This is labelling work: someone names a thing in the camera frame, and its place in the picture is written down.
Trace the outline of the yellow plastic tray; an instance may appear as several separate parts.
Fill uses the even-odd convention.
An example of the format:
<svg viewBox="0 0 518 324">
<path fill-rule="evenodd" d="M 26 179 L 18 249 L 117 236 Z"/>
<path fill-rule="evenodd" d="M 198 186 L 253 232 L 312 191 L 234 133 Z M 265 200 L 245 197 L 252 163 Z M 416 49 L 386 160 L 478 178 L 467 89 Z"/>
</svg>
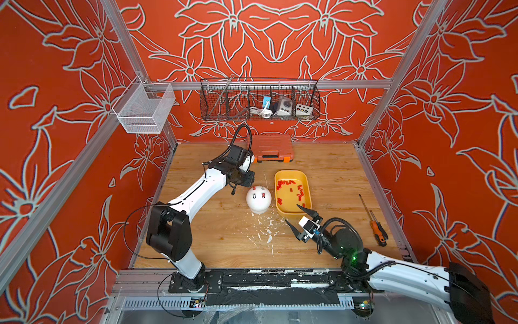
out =
<svg viewBox="0 0 518 324">
<path fill-rule="evenodd" d="M 310 186 L 305 173 L 299 170 L 280 170 L 275 174 L 275 205 L 282 217 L 304 215 L 298 207 L 312 209 Z"/>
</svg>

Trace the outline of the white dome with screws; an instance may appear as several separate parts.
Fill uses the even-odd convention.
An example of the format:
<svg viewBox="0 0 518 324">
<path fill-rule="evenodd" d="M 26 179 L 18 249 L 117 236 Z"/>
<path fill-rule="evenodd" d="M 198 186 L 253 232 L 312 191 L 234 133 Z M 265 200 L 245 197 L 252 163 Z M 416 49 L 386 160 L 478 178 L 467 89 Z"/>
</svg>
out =
<svg viewBox="0 0 518 324">
<path fill-rule="evenodd" d="M 263 214 L 272 202 L 271 193 L 267 187 L 252 186 L 246 195 L 246 203 L 252 213 Z"/>
</svg>

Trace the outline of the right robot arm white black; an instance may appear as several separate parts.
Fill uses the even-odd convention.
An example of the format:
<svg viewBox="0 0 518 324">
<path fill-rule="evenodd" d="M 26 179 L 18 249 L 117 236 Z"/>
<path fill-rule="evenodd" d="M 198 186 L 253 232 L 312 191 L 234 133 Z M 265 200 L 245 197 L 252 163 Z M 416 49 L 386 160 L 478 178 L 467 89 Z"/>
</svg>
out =
<svg viewBox="0 0 518 324">
<path fill-rule="evenodd" d="M 427 302 L 452 313 L 460 323 L 493 323 L 490 291 L 485 283 L 460 263 L 448 267 L 418 265 L 365 248 L 357 230 L 347 221 L 325 221 L 317 211 L 299 205 L 303 213 L 290 228 L 302 242 L 312 240 L 317 253 L 327 252 L 341 261 L 341 271 L 351 285 L 393 292 Z"/>
</svg>

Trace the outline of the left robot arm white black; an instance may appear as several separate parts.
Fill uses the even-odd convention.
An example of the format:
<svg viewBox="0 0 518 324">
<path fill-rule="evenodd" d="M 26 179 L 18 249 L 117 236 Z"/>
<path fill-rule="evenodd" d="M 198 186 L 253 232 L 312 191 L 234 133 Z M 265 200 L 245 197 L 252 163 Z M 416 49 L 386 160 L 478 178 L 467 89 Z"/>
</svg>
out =
<svg viewBox="0 0 518 324">
<path fill-rule="evenodd" d="M 205 204 L 225 186 L 252 187 L 255 173 L 252 146 L 231 144 L 206 163 L 203 175 L 177 198 L 158 202 L 151 209 L 146 243 L 176 268 L 173 279 L 185 289 L 198 291 L 205 283 L 205 265 L 192 251 L 191 223 Z"/>
</svg>

